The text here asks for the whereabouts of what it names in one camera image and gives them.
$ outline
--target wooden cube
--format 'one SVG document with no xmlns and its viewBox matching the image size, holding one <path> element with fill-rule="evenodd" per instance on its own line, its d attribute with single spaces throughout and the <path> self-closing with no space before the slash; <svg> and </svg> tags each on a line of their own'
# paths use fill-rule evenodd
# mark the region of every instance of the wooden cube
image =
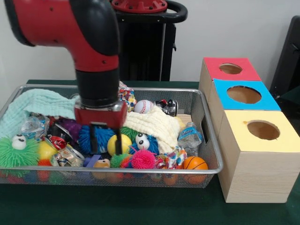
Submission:
<svg viewBox="0 0 300 225">
<path fill-rule="evenodd" d="M 219 133 L 227 203 L 285 203 L 300 172 L 300 138 L 280 111 L 225 110 Z"/>
<path fill-rule="evenodd" d="M 199 90 L 208 101 L 213 80 L 260 81 L 260 77 L 247 58 L 204 58 Z"/>
<path fill-rule="evenodd" d="M 261 81 L 214 79 L 208 100 L 211 120 L 218 137 L 223 109 L 278 110 L 279 106 Z"/>
</svg>

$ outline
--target water bottle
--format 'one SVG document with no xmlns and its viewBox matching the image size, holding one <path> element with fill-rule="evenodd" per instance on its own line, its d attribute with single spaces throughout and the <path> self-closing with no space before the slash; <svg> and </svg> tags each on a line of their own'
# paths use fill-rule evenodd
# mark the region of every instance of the water bottle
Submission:
<svg viewBox="0 0 300 225">
<path fill-rule="evenodd" d="M 203 141 L 202 135 L 193 122 L 187 123 L 179 134 L 178 145 L 187 152 L 188 156 L 197 156 L 198 148 Z"/>
</svg>

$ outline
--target toy eye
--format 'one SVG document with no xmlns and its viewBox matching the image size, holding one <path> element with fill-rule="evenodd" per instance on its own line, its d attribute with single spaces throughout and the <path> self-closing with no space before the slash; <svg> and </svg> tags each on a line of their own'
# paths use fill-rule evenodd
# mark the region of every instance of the toy eye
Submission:
<svg viewBox="0 0 300 225">
<path fill-rule="evenodd" d="M 150 142 L 148 141 L 148 139 L 145 139 L 145 140 L 140 140 L 138 143 L 137 143 L 137 147 L 139 150 L 142 150 L 143 148 L 145 150 L 147 150 L 150 146 Z"/>
<path fill-rule="evenodd" d="M 26 148 L 26 141 L 25 139 L 16 139 L 12 143 L 12 147 L 16 150 L 23 150 Z"/>
<path fill-rule="evenodd" d="M 141 140 L 147 140 L 147 135 L 145 135 L 145 134 L 138 134 L 135 137 L 135 142 L 136 143 L 139 143 Z"/>
<path fill-rule="evenodd" d="M 11 141 L 14 142 L 18 139 L 22 139 L 24 142 L 26 142 L 26 137 L 24 135 L 16 135 L 11 139 Z"/>
</svg>

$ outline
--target white wall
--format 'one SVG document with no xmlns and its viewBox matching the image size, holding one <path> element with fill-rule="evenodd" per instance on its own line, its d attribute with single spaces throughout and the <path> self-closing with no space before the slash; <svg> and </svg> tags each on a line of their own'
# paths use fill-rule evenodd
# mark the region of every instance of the white wall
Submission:
<svg viewBox="0 0 300 225">
<path fill-rule="evenodd" d="M 247 57 L 271 85 L 299 0 L 177 0 L 188 19 L 177 24 L 171 80 L 199 81 L 203 57 Z"/>
<path fill-rule="evenodd" d="M 201 61 L 248 57 L 270 85 L 299 0 L 177 0 L 188 20 L 177 24 L 172 81 L 199 81 Z M 0 107 L 28 79 L 75 79 L 70 55 L 61 48 L 30 48 L 17 42 L 0 1 Z"/>
</svg>

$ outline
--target metal basket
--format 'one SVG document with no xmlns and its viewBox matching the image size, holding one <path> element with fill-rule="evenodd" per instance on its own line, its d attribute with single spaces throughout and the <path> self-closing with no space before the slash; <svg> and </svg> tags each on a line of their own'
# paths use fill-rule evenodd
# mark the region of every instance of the metal basket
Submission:
<svg viewBox="0 0 300 225">
<path fill-rule="evenodd" d="M 16 97 L 34 88 L 52 90 L 66 98 L 78 93 L 77 86 L 25 85 L 14 91 L 0 111 L 0 118 Z M 7 169 L 0 167 L 0 183 L 205 188 L 214 174 L 222 170 L 223 161 L 204 94 L 199 90 L 191 89 L 134 88 L 134 90 L 137 100 L 174 99 L 178 101 L 178 113 L 191 115 L 192 121 L 204 136 L 205 141 L 200 145 L 198 156 L 206 161 L 209 170 L 54 166 L 23 166 Z"/>
</svg>

